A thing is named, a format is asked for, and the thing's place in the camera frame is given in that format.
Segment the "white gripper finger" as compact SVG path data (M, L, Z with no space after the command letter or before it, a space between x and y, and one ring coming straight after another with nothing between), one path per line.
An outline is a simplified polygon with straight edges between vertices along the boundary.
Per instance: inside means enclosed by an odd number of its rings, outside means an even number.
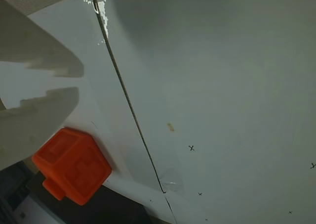
M0 169L33 155L61 127L79 102L77 87L48 90L0 112Z
M6 0L0 0L0 60L52 70L56 77L84 75L83 63L71 50Z

